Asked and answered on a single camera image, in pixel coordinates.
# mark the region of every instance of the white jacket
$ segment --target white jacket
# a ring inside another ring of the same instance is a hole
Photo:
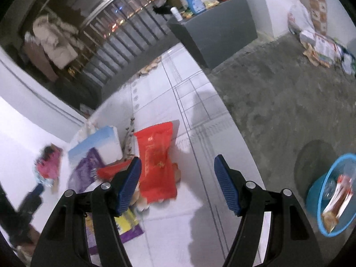
[[[78,57],[71,44],[83,49],[83,45],[72,37],[78,33],[76,27],[60,20],[56,25],[50,23],[48,15],[40,16],[33,22],[33,33],[40,40],[49,59],[59,69],[63,69]]]

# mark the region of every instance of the white plastic bag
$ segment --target white plastic bag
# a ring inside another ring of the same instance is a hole
[[[313,22],[307,8],[298,1],[288,13],[288,28],[293,34],[299,34],[303,30],[315,33]]]

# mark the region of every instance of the white bottle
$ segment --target white bottle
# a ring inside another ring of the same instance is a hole
[[[183,17],[182,15],[180,15],[177,7],[172,7],[170,9],[170,11],[172,12],[172,14],[174,15],[174,17],[177,19],[178,22],[182,21],[183,20]]]

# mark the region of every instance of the screw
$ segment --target screw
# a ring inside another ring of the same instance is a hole
[[[291,190],[289,190],[289,189],[284,189],[284,190],[283,190],[283,193],[284,193],[286,196],[288,196],[288,197],[291,196]]]
[[[101,184],[101,188],[102,188],[103,190],[107,190],[107,189],[110,188],[110,187],[111,187],[110,183],[103,183],[103,184]]]
[[[254,189],[256,187],[256,184],[250,181],[246,183],[246,187],[248,187],[249,189]]]
[[[65,196],[66,196],[67,198],[71,197],[73,194],[74,194],[73,190],[66,190],[66,191],[65,191]]]

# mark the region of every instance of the gray counter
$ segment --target gray counter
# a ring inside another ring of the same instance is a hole
[[[257,38],[246,0],[229,0],[168,27],[201,66],[213,69]]]

